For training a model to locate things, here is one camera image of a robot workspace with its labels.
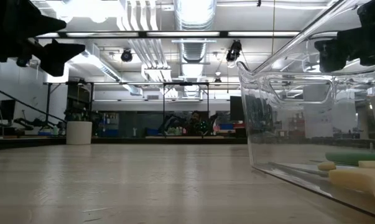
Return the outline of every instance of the beige foam piece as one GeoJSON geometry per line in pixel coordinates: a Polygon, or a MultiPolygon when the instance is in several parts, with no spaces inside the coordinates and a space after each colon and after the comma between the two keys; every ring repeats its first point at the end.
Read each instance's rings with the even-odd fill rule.
{"type": "Polygon", "coordinates": [[[359,167],[375,169],[375,161],[359,161],[359,167]]]}
{"type": "Polygon", "coordinates": [[[321,171],[329,171],[329,170],[335,170],[336,165],[334,162],[322,162],[319,165],[317,165],[317,168],[321,171]]]}
{"type": "Polygon", "coordinates": [[[375,169],[331,170],[331,183],[348,189],[368,192],[375,197],[375,169]]]}

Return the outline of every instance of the green foam piece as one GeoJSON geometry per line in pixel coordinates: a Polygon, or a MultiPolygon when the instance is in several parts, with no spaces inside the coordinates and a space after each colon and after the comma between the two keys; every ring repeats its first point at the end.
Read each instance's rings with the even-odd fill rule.
{"type": "Polygon", "coordinates": [[[325,157],[329,161],[351,166],[359,166],[359,161],[375,161],[375,154],[372,153],[327,152],[325,157]]]}

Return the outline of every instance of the blue bin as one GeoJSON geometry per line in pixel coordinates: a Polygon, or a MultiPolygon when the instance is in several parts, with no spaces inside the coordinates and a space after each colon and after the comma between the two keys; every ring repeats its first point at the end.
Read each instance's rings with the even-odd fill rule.
{"type": "Polygon", "coordinates": [[[151,128],[147,128],[147,135],[148,136],[156,136],[158,135],[158,129],[151,129],[151,128]]]}
{"type": "Polygon", "coordinates": [[[233,130],[234,126],[233,124],[219,124],[219,128],[221,130],[233,130]]]}

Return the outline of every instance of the laminate floor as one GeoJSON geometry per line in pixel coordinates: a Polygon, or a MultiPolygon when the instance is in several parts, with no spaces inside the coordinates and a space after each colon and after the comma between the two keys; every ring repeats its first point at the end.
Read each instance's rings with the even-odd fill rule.
{"type": "Polygon", "coordinates": [[[375,223],[249,165],[247,146],[0,151],[0,224],[375,223]]]}

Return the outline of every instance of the white trash can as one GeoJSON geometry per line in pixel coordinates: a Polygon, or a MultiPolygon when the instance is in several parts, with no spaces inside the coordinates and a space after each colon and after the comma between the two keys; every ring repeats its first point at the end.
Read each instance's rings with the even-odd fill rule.
{"type": "Polygon", "coordinates": [[[91,144],[92,122],[69,121],[67,122],[67,144],[83,145],[91,144]]]}

